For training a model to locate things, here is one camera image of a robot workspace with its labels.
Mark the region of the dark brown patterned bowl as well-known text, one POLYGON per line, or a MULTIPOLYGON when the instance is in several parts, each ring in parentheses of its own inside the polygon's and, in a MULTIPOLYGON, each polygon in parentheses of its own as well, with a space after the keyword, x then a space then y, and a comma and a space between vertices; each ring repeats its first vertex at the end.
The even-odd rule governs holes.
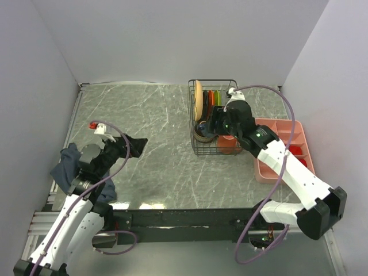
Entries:
POLYGON ((203 121, 202 124, 197 122, 194 125, 194 128, 193 128, 194 138, 197 141, 199 141, 200 143, 204 143, 204 144, 211 143, 216 136, 215 135, 209 135, 209 134, 204 135, 202 133, 202 130, 205 130, 205 121, 203 121))

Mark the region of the orange mug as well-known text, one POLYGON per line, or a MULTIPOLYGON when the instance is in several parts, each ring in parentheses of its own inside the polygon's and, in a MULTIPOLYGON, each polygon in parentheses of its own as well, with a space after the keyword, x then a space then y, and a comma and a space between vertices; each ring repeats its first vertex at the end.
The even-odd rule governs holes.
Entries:
POLYGON ((220 135, 217 140, 217 148, 222 154, 237 153, 237 140, 231 135, 220 135))

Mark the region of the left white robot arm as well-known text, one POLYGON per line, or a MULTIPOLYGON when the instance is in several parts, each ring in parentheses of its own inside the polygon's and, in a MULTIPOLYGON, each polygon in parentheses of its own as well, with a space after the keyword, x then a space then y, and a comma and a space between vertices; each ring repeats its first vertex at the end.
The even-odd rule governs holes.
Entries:
POLYGON ((71 260, 100 231, 115 233, 112 206, 99 197, 111 179, 109 170, 120 158, 139 158, 148 140, 128 135, 85 146, 73 163, 64 205, 41 244, 28 260, 19 260, 14 275, 67 275, 71 260))

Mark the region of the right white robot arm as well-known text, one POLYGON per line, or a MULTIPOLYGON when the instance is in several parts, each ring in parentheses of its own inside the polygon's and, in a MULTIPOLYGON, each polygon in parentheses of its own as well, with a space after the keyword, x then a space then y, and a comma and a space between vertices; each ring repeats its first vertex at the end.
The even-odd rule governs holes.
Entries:
POLYGON ((266 199, 252 214, 253 225, 265 229, 271 223, 296 225, 309 238, 317 240, 340 221, 347 193, 333 188, 306 168, 289 150, 296 128, 291 121, 286 143, 268 126, 259 125, 245 101, 235 100, 225 106, 213 106, 202 127, 210 135, 231 135, 240 147, 271 168, 299 198, 288 204, 266 199))

